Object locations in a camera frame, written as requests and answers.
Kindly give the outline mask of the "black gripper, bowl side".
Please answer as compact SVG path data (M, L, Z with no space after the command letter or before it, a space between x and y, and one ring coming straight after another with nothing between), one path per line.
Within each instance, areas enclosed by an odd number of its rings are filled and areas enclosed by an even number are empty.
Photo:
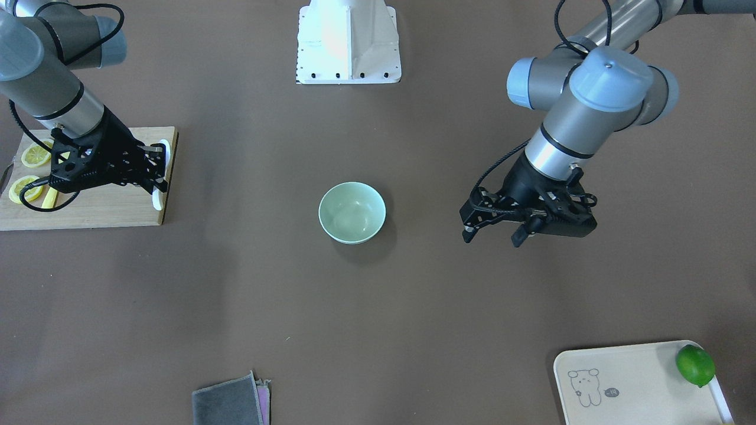
M469 244L478 231L502 221L518 223L511 240L521 247L535 234L585 237L597 227L593 194L581 186L581 168L569 171L565 181L541 175L521 154L499 191L489 191L478 181L460 210L462 239Z

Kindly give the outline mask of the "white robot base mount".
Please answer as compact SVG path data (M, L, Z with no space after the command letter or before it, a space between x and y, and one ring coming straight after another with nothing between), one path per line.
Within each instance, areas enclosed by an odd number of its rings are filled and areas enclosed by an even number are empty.
M311 1L299 9L295 82L392 84L402 79L399 26L383 1Z

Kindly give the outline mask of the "black gripper, board side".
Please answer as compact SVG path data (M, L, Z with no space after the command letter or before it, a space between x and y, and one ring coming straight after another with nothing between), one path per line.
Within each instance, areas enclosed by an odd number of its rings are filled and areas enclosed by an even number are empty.
M71 138L59 128L54 140L49 185L62 193L102 185L136 185L153 194L168 191L165 174L154 172L153 162L168 162L168 145L145 145L109 109L102 121L84 136Z

